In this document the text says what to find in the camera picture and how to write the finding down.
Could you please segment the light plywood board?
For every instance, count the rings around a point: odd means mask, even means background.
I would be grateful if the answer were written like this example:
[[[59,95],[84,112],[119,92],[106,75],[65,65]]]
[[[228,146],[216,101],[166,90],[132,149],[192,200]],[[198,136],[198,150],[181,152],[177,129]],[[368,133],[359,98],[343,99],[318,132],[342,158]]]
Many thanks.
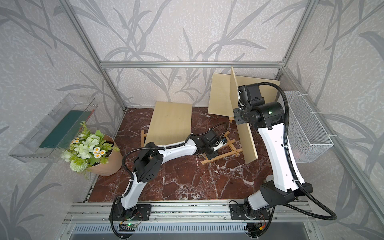
[[[280,85],[280,81],[267,80],[252,77],[236,76],[239,86],[251,85],[254,83],[268,82]],[[208,113],[225,117],[233,117],[233,108],[230,100],[231,76],[214,73],[212,77],[211,94],[209,99]],[[266,103],[276,100],[278,91],[269,86],[261,86],[260,91]]]
[[[238,108],[238,81],[235,75],[235,70],[231,67],[230,75],[230,101],[232,109]],[[252,131],[249,124],[237,124],[237,130],[241,142],[241,147],[243,149],[244,160],[246,164],[249,164],[258,159],[257,150],[255,147],[255,142],[253,139]]]
[[[145,143],[170,145],[191,134],[192,105],[156,102]]]

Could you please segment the wooden easel frame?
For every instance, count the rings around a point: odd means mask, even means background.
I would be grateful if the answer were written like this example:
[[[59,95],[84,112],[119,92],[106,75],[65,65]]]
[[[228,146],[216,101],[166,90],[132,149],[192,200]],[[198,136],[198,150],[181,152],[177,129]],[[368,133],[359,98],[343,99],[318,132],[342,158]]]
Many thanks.
[[[144,130],[141,130],[141,147],[145,146],[146,137],[147,137],[147,133],[145,133]]]
[[[235,147],[236,140],[230,139],[229,135],[230,135],[230,131],[226,131],[224,137],[227,140],[227,142],[217,150],[218,154],[215,155],[212,159],[209,159],[205,154],[203,154],[205,159],[201,161],[202,165],[212,163],[214,161],[221,160],[227,157],[240,156],[240,154],[243,152],[243,149],[236,148]]]

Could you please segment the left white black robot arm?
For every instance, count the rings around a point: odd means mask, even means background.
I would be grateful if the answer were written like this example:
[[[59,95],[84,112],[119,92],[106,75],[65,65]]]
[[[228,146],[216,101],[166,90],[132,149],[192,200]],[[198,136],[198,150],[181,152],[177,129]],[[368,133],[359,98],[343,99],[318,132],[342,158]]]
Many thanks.
[[[210,160],[217,157],[218,149],[227,143],[224,138],[228,127],[229,123],[219,123],[204,133],[190,134],[178,143],[160,146],[150,142],[125,154],[122,167],[131,179],[124,193],[115,197],[109,220],[124,221],[137,214],[142,191],[157,177],[163,164],[185,156],[205,155]]]

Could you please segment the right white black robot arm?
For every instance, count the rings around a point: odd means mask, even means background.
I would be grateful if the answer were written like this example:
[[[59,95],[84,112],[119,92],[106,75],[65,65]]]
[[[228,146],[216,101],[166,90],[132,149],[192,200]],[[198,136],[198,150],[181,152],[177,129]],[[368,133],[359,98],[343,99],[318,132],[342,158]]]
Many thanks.
[[[283,103],[266,103],[260,86],[278,90]],[[249,124],[258,131],[269,154],[274,177],[262,184],[256,193],[245,198],[246,216],[253,218],[261,210],[285,206],[315,219],[336,220],[337,215],[312,196],[313,186],[305,182],[297,167],[289,142],[290,108],[284,91],[276,84],[262,82],[239,86],[235,95],[238,97],[235,101],[237,108],[233,110],[235,121],[238,125]],[[307,197],[326,214],[311,213],[290,204],[301,196]]]

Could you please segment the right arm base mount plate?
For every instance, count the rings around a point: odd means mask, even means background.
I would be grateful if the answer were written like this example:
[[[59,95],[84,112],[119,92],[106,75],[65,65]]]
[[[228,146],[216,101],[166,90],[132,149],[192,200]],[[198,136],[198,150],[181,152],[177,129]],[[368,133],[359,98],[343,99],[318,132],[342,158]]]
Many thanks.
[[[269,220],[272,211],[269,209],[261,208],[260,210],[253,210],[250,205],[238,203],[235,200],[229,201],[229,209],[231,220]]]

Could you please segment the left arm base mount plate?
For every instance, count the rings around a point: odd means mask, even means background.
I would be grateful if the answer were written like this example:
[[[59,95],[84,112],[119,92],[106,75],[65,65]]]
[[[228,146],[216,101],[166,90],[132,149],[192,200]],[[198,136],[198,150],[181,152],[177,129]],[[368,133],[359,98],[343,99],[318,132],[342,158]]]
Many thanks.
[[[151,214],[152,205],[136,205],[130,209],[124,209],[121,203],[114,204],[109,215],[110,221],[148,221]]]

